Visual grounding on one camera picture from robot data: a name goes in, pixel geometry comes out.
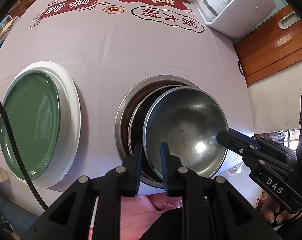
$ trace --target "black cable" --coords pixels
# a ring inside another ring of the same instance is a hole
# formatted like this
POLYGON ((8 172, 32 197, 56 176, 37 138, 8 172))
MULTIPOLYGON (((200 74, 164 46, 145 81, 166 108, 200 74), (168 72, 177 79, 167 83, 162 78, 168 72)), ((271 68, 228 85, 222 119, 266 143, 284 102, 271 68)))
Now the black cable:
POLYGON ((48 206, 43 201, 43 199, 41 198, 41 196, 39 195, 39 193, 37 192, 36 188, 34 187, 33 183, 31 182, 31 179, 29 177, 28 172, 26 171, 24 163, 23 163, 23 161, 21 159, 21 156, 19 154, 19 150, 18 150, 16 141, 15 141, 15 137, 14 137, 13 132, 12 132, 12 128, 11 128, 11 125, 10 125, 10 122, 9 122, 8 115, 7 115, 6 110, 3 107, 3 105, 2 105, 1 102, 0 102, 0 115, 1 115, 1 117, 3 119, 4 124, 5 124, 6 130, 7 130, 7 134, 8 134, 8 138, 9 138, 9 141, 10 141, 13 153, 15 155, 15 158, 17 160, 19 168, 20 168, 20 170, 22 172, 22 175, 24 176, 24 180, 27 182, 27 185, 29 186, 32 194, 34 195, 34 197, 36 198, 36 200, 39 202, 39 204, 42 206, 42 208, 44 210, 47 210, 48 206))

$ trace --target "handle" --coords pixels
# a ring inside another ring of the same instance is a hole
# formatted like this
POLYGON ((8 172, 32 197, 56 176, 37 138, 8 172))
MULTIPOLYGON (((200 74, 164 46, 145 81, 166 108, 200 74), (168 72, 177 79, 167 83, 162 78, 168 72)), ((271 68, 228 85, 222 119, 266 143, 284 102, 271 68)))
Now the handle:
POLYGON ((242 74, 242 76, 244 76, 244 68, 242 67, 242 64, 240 61, 238 61, 238 70, 240 70, 240 73, 242 74))
POLYGON ((286 15, 284 18, 278 21, 278 26, 281 30, 285 30, 288 27, 292 26, 294 23, 298 22, 300 20, 299 16, 296 14, 295 11, 292 11, 288 15, 286 15))

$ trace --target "white plate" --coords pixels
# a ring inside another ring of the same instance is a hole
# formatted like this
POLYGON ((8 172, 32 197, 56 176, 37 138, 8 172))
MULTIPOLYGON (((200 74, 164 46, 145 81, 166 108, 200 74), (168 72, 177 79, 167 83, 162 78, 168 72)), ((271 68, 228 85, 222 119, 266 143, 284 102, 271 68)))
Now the white plate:
POLYGON ((45 172, 32 180, 35 187, 52 187, 68 173, 76 156, 81 127, 80 102, 72 78, 59 64, 52 61, 35 62, 19 75, 29 70, 46 72, 56 84, 59 94, 61 122, 57 147, 45 172))

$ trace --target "metal bowl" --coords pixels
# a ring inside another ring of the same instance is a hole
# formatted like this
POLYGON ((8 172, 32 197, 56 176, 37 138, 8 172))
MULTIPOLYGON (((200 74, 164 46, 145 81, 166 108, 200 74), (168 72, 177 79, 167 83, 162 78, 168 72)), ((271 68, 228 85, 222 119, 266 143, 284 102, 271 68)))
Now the metal bowl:
MULTIPOLYGON (((198 88, 195 84, 184 78, 171 75, 159 75, 141 81, 135 85, 123 98, 117 111, 114 125, 115 145, 122 161, 126 156, 130 155, 128 145, 128 127, 130 118, 137 105, 152 91, 168 85, 181 85, 198 88)), ((158 178, 150 168, 147 159, 145 158, 144 160, 146 165, 142 165, 145 168, 142 170, 141 181, 152 187, 163 188, 163 183, 156 182, 154 179, 150 178, 150 176, 152 176, 161 181, 161 179, 158 178)))
MULTIPOLYGON (((144 125, 144 120, 147 116, 147 113, 159 96, 161 96, 164 92, 175 88, 180 87, 179 85, 169 85, 158 88, 148 94, 141 102, 138 104, 136 109, 134 110, 132 117, 130 119, 129 128, 128 128, 128 145, 130 154, 133 154, 134 148, 137 143, 142 142, 142 130, 144 125)), ((150 168, 149 163, 145 154, 142 156, 142 174, 145 175, 148 179, 153 182, 159 182, 163 184, 163 181, 153 172, 150 168)))
POLYGON ((128 128, 128 144, 131 155, 133 154, 135 145, 142 142, 143 125, 150 107, 159 96, 175 87, 180 87, 180 85, 164 86, 152 91, 143 100, 141 100, 134 110, 128 128))
POLYGON ((153 103, 144 122, 143 147, 149 165, 162 179, 160 145, 167 142, 183 166, 210 178, 227 154, 216 140, 225 129, 224 113, 210 95, 191 87, 170 89, 153 103))

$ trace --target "white wall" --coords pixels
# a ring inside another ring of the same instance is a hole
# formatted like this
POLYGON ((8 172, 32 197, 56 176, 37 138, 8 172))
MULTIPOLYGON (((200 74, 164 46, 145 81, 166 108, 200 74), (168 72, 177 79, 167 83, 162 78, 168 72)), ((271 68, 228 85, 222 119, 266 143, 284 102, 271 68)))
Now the white wall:
POLYGON ((299 128, 302 62, 248 87, 254 133, 299 128))

